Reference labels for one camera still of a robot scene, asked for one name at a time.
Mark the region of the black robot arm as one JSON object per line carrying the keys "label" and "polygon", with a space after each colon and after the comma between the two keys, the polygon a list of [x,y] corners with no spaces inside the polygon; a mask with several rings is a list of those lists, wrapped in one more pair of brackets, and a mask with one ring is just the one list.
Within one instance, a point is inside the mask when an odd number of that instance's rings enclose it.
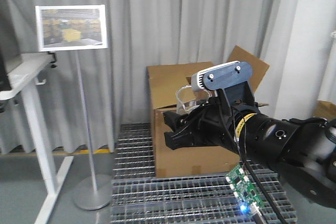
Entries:
{"label": "black robot arm", "polygon": [[335,120],[277,120],[242,104],[224,114],[218,103],[163,117],[170,149],[223,147],[278,173],[307,199],[335,207]]}

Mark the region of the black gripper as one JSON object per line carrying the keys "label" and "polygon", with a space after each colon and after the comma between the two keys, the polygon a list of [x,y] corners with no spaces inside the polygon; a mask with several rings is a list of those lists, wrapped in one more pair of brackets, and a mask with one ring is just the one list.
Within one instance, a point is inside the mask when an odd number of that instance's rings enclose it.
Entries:
{"label": "black gripper", "polygon": [[164,123],[176,131],[164,132],[165,145],[172,150],[220,146],[234,153],[239,152],[234,141],[234,120],[231,116],[225,117],[223,106],[218,102],[202,104],[190,114],[166,111],[163,117]]}

